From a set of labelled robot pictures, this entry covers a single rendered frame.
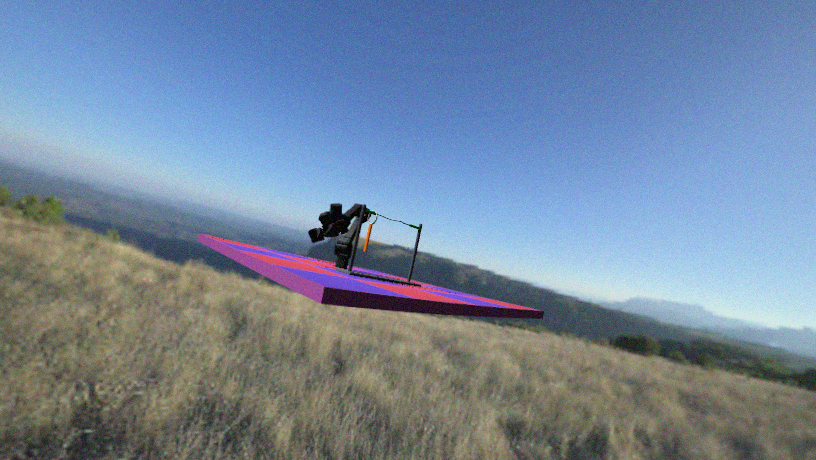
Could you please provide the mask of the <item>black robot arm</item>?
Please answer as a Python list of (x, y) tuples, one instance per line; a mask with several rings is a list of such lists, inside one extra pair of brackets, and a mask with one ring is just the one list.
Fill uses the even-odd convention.
[[(352, 226), (350, 227), (346, 236), (340, 237), (337, 243), (335, 244), (334, 255), (337, 255), (337, 259), (335, 265), (332, 266), (348, 269), (347, 266), (349, 258), (351, 259), (352, 256), (353, 239), (356, 234), (361, 209), (362, 204), (355, 203), (354, 206), (351, 207), (347, 212), (342, 213), (342, 203), (331, 203), (330, 212), (325, 211), (319, 215), (318, 219), (323, 224), (323, 226), (344, 219), (347, 223), (347, 226), (349, 227), (351, 225), (351, 220), (355, 217), (354, 221), (352, 222)], [(322, 228), (324, 229), (323, 226)], [(343, 256), (339, 254), (348, 256)]]

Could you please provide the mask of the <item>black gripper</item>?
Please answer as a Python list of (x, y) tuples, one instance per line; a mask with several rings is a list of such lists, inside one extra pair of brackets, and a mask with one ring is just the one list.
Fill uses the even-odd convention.
[[(341, 233), (340, 233), (341, 235), (346, 234), (349, 231), (347, 223), (346, 223), (346, 221), (344, 219), (338, 220), (335, 223), (329, 223), (327, 225), (324, 225), (323, 227), (324, 227), (324, 229), (322, 229), (322, 228), (313, 228), (313, 229), (309, 230), (308, 233), (309, 233), (310, 238), (311, 238), (313, 243), (325, 240), (324, 236), (325, 237), (336, 237), (336, 236), (339, 236), (340, 231), (341, 231)], [(340, 231), (339, 231), (339, 229), (340, 229)]]

